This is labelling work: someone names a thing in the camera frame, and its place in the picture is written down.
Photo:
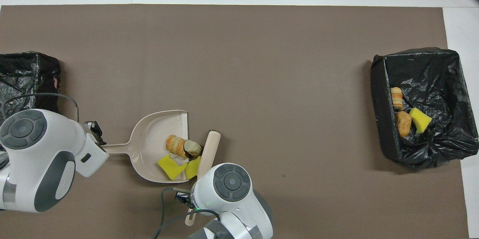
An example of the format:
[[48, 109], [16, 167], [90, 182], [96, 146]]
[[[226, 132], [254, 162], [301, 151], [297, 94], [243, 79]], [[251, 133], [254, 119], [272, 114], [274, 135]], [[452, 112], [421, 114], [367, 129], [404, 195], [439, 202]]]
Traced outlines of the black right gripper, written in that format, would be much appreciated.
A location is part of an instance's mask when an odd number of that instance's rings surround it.
[[193, 206], [190, 193], [185, 191], [176, 191], [175, 200], [186, 206]]

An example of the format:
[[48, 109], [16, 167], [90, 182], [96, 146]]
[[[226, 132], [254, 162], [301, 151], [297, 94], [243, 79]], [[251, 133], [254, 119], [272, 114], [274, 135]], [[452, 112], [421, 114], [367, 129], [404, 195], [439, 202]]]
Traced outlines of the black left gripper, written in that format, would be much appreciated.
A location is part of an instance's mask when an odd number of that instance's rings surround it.
[[85, 127], [90, 130], [90, 132], [95, 133], [98, 135], [98, 144], [99, 145], [106, 145], [107, 143], [103, 140], [102, 137], [102, 130], [101, 127], [99, 126], [97, 121], [85, 121], [84, 123]]

